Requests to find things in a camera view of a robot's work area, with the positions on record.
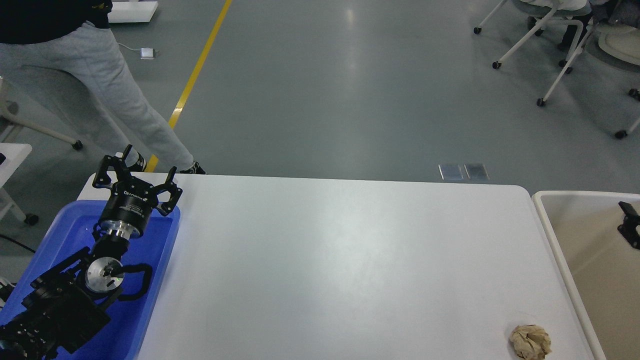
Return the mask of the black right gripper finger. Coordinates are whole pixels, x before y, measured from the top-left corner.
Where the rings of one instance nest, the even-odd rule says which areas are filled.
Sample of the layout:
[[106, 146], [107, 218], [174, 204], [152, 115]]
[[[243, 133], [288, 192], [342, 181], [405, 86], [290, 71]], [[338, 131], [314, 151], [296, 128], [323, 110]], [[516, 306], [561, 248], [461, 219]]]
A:
[[638, 231], [640, 215], [631, 203], [620, 201], [618, 205], [624, 216], [622, 224], [617, 226], [617, 230], [632, 248], [640, 249], [640, 234]]

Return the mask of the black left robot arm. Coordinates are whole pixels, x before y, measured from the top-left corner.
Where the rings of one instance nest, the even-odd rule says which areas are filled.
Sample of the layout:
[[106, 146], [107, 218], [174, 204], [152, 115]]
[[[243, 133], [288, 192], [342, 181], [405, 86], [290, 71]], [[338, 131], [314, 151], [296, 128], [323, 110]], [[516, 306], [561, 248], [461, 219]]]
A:
[[3, 360], [135, 357], [178, 234], [176, 167], [164, 182], [105, 155], [92, 185], [106, 201], [69, 203], [1, 311]]

